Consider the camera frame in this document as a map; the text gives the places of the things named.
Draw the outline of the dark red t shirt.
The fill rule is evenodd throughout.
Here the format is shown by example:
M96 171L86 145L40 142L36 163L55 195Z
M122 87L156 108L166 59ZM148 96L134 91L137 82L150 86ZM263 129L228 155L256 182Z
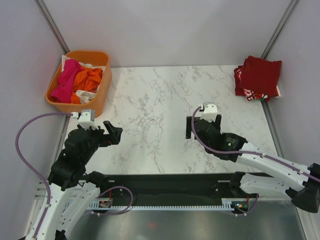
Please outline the dark red t shirt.
M241 67L239 87L242 90L275 97L281 68L281 60L268 61L250 55Z

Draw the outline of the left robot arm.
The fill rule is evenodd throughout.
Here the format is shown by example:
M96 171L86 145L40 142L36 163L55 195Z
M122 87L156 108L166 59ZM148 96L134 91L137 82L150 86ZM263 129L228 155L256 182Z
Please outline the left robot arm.
M86 164L98 148L120 143L123 129L109 121L103 124L105 129L86 120L68 134L64 149L51 166L48 178L40 176L46 188L40 208L42 213L36 217L24 239L66 240L90 203L98 196L104 197L109 193L107 176L94 171L86 177L85 184L72 203L66 205L84 177Z

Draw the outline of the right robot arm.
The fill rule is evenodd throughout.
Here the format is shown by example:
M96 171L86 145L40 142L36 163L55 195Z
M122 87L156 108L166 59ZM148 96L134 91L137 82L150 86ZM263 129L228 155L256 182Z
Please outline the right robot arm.
M254 177L250 173L235 172L229 191L235 197L246 194L281 196L309 213L320 209L320 165L309 166L269 155L235 133L221 132L219 114L208 122L200 117L186 117L186 139L194 135L204 150L223 161L231 161L253 167L266 176Z

